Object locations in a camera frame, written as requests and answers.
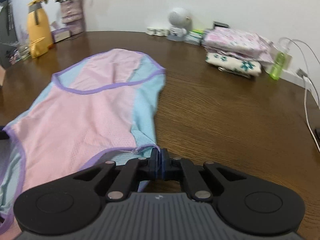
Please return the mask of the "cream green-flower folded cloth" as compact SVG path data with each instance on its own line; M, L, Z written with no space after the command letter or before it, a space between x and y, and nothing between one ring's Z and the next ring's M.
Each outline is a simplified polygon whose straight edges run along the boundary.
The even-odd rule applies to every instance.
M217 67L220 71L248 78L261 74L261 64L256 61L240 60L218 53L207 53L206 62Z

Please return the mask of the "clear glass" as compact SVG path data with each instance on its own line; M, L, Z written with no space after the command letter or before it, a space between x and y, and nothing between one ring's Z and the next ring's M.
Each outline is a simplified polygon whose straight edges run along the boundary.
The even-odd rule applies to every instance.
M29 45L26 43L19 44L18 51L22 60L27 60L31 57Z

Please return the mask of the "black appliance cabinet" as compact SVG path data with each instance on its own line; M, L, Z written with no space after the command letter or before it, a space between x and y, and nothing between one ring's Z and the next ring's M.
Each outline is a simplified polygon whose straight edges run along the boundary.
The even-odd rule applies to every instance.
M10 58L18 46L11 0L1 0L0 24L1 66L8 69L11 66Z

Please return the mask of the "yellow mug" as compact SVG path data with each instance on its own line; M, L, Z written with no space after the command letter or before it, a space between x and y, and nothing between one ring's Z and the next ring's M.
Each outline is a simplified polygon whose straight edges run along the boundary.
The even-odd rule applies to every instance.
M38 58L48 52L48 46L45 37L39 38L29 44L30 55L32 59Z

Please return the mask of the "white robot figurine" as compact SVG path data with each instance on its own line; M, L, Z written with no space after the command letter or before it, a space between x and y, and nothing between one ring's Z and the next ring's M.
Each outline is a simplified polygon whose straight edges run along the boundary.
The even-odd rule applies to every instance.
M176 7L168 15L170 23L168 40L171 41L184 41L188 33L189 25L191 24L190 13L187 9Z

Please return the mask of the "yellow thermos jug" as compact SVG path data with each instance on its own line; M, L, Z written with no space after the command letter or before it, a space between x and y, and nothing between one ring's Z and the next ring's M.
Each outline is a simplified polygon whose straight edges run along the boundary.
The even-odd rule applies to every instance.
M42 8L40 2L29 3L28 9L27 31L29 35L29 44L39 38L45 37L48 49L50 49L54 42L45 10Z

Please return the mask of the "white power strip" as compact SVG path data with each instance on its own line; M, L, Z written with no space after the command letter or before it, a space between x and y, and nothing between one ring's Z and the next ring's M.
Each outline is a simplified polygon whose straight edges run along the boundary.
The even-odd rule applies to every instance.
M272 64L263 64L263 69L265 72L267 72L267 74L269 74L272 70ZM294 67L287 67L287 69L283 69L281 71L281 74L280 74L280 79L282 80L285 80L285 81L288 81L292 84L295 84L299 87L302 87L304 88L304 80L302 77L299 77L297 74L296 74L296 71L297 69L294 68ZM308 85L307 85L307 88L310 89L311 88L311 83L309 82Z

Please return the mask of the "pink floral folded cloth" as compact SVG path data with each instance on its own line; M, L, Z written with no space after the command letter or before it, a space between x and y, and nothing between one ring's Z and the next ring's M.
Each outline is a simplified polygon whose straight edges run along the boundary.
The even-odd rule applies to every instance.
M223 27L209 31L203 40L207 51L260 63L273 62L271 44L256 33Z

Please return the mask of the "pink blue purple garment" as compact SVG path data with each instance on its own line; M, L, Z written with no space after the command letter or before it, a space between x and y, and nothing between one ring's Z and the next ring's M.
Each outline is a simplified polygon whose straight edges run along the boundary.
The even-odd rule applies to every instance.
M52 75L1 141L1 239L20 233L13 204L24 191L106 159L149 157L165 69L149 55L112 49Z

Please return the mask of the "purple tissue box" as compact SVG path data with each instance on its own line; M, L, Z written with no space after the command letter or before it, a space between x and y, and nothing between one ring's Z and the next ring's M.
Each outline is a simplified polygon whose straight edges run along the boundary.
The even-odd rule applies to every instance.
M52 22L50 24L50 26L53 28L53 30L51 31L52 34L52 38L54 43L66 40L68 38L70 38L71 36L71 32L70 29L68 27L61 27L58 25L58 23L56 21Z

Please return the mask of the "small green white boxes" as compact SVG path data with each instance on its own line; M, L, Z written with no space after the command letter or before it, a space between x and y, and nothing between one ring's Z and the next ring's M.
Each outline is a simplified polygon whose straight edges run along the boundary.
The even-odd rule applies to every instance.
M185 36L184 41L185 43L199 46L202 43L203 33L204 31L202 30L191 30Z

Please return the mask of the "black phone holder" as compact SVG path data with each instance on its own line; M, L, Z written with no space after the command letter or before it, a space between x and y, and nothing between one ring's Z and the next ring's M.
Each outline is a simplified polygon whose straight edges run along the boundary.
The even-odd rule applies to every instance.
M314 132L315 132L315 136L316 136L317 140L320 140L320 129L319 129L319 128L316 128L316 129L314 130Z

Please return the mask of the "green spray bottle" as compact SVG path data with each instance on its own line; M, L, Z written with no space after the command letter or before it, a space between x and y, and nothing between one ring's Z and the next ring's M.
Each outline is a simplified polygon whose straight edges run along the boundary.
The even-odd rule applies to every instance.
M274 80L279 80L283 68L287 60L287 49L283 47L280 42L273 45L270 54L273 59L273 65L269 72L269 76Z

